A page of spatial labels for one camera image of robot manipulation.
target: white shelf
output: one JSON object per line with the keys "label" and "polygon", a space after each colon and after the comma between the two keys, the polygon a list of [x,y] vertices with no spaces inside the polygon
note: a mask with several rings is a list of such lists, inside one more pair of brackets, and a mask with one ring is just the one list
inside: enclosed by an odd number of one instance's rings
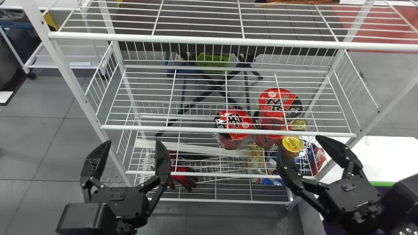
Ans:
{"label": "white shelf", "polygon": [[[117,6],[117,2],[107,1],[104,12],[112,16],[113,25],[105,24],[105,20],[97,17],[101,15],[103,6],[99,7],[96,2],[87,4],[91,2],[82,0],[82,4],[87,5],[87,11],[73,12],[62,32],[85,33],[90,30],[105,33],[112,30],[116,34],[152,36],[142,37],[148,42],[151,42],[151,38],[157,42],[161,36],[222,37],[225,44],[237,42],[233,39],[342,43],[354,38],[366,41],[364,46],[370,49],[375,48],[373,43],[418,43],[416,28],[386,0],[367,7],[357,2],[340,5],[269,5],[250,0],[124,1]],[[80,14],[87,15],[88,26],[84,24],[84,19],[80,19]],[[52,35],[62,37],[64,34]]]}
{"label": "white shelf", "polygon": [[[101,140],[108,139],[103,130],[121,130],[116,157],[111,157],[126,183],[138,184],[154,174],[157,139],[178,153],[174,164],[182,162],[196,171],[173,172],[197,176],[198,187],[192,192],[182,187],[168,190],[164,199],[172,201],[294,204],[297,200],[285,187],[251,181],[280,178],[267,174],[267,166],[264,174],[249,174],[248,149],[255,136],[298,135],[311,143],[315,135],[344,137],[352,147],[404,94],[380,110],[348,50],[418,51],[418,30],[386,0],[364,5],[260,5],[253,0],[80,4],[82,11],[76,6],[58,32],[43,35],[101,41],[105,46],[111,41],[96,56],[100,61],[86,97],[76,94],[77,101]],[[56,59],[74,56],[80,62],[80,54],[71,52],[58,53]],[[202,53],[204,61],[199,60]],[[214,68],[207,58],[219,55],[228,59]],[[78,93],[71,71],[65,66],[60,70]],[[281,130],[215,128],[214,118],[221,110],[242,109],[254,115],[260,94],[269,88],[298,96],[306,131],[290,130],[291,123]],[[227,151],[213,133],[249,135],[239,150]],[[263,154],[264,162],[269,154]],[[305,177],[313,179],[335,164],[315,166],[306,155],[297,160],[307,166]]]}
{"label": "white shelf", "polygon": [[[175,53],[169,51],[122,51],[125,65],[121,73],[119,62],[115,59],[115,45],[123,46],[112,42],[106,52],[105,57],[110,58],[106,66],[109,78],[103,79],[97,70],[86,95],[99,116],[107,114],[101,129],[122,130],[117,153],[122,156],[125,173],[133,184],[142,183],[155,173],[152,166],[157,139],[163,141],[168,150],[180,152],[176,155],[177,162],[196,171],[173,172],[173,175],[197,176],[198,188],[192,192],[182,187],[168,190],[164,195],[166,200],[290,203],[292,195],[286,188],[251,182],[251,178],[269,178],[280,182],[279,175],[248,172],[248,148],[255,135],[298,135],[319,146],[314,139],[318,134],[357,137],[363,124],[378,110],[346,51],[334,66],[331,65],[334,57],[328,56],[324,50],[321,56],[308,53],[260,54],[251,63],[254,68],[236,68],[232,67],[240,64],[235,56],[240,49],[236,48],[235,53],[231,50],[230,67],[216,68],[222,71],[221,74],[207,71],[213,67],[195,66],[198,61],[193,59],[192,51],[186,52],[189,58],[182,61],[171,59]],[[162,65],[164,58],[168,58],[166,65]],[[225,73],[234,70],[240,72],[228,79]],[[244,71],[247,72],[248,92],[245,90]],[[252,72],[260,73],[262,79]],[[214,92],[207,93],[212,86]],[[214,117],[217,112],[239,105],[253,114],[259,108],[260,94],[272,87],[288,89],[299,97],[303,106],[302,118],[308,124],[307,131],[251,129],[245,131],[251,135],[239,150],[220,148],[213,133],[235,133],[239,130],[216,129]],[[217,88],[237,104],[225,99]],[[203,92],[206,92],[206,97],[199,102],[193,101]],[[185,152],[189,159],[181,158]],[[312,172],[315,165],[310,163],[310,159],[301,156],[298,161],[297,165],[303,169],[305,177],[316,179],[318,175]],[[315,171],[328,166],[324,162],[322,166],[315,166]],[[272,170],[265,166],[264,172]]]}
{"label": "white shelf", "polygon": [[[91,41],[59,40],[58,42],[72,69],[97,69],[100,60],[109,47],[109,44],[105,41],[95,42],[96,54]],[[33,52],[25,65],[27,68],[57,68],[43,43]]]}

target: instant noodle cup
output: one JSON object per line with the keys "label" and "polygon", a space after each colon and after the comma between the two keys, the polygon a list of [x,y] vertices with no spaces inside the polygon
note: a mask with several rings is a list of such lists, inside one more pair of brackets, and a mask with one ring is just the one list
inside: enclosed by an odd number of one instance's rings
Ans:
{"label": "instant noodle cup", "polygon": [[[243,110],[221,110],[215,116],[216,128],[252,129],[252,118]],[[234,150],[239,148],[249,134],[217,133],[215,137],[222,148]]]}

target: gray tile floor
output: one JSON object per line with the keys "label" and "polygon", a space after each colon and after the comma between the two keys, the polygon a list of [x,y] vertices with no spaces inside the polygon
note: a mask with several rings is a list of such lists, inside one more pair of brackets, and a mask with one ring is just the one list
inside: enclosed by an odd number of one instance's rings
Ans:
{"label": "gray tile floor", "polygon": [[[418,66],[416,55],[353,52],[352,58],[381,104]],[[86,86],[87,74],[77,75]],[[415,87],[371,134],[418,137],[417,98]],[[7,107],[0,106],[0,234],[55,234],[65,204],[82,201],[79,172],[99,143],[59,74],[27,80]],[[113,168],[109,163],[103,181],[119,181]],[[140,229],[143,234],[233,232],[303,233],[297,210],[251,204],[162,202]]]}

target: yellow can lid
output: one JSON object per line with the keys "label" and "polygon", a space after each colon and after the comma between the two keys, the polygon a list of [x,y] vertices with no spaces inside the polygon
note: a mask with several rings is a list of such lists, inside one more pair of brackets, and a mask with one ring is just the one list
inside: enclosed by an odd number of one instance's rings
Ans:
{"label": "yellow can lid", "polygon": [[283,147],[292,153],[298,153],[302,150],[303,143],[298,136],[286,135],[282,139]]}

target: red glove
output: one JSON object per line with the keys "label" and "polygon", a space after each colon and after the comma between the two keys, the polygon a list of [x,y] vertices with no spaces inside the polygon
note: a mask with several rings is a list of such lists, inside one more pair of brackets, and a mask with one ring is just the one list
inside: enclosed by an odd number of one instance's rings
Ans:
{"label": "red glove", "polygon": [[[168,151],[170,153],[171,161],[174,162],[171,166],[171,172],[177,171],[177,172],[196,172],[192,168],[183,165],[180,163],[180,161],[177,162],[177,170],[176,170],[176,156],[177,151]],[[172,179],[176,180],[179,184],[181,184],[187,191],[191,192],[192,188],[196,188],[195,181],[199,181],[199,178],[196,176],[171,176]],[[174,190],[176,187],[172,180],[168,181],[168,186]]]}
{"label": "red glove", "polygon": [[[187,167],[187,166],[177,166],[177,170],[175,166],[171,167],[171,172],[177,171],[177,172],[195,172],[193,169]],[[196,188],[196,183],[194,181],[198,181],[198,177],[196,176],[171,176],[172,179],[176,180],[178,183],[183,185],[187,191],[191,191],[192,188]],[[175,189],[174,183],[172,181],[168,182],[168,186],[171,189]]]}

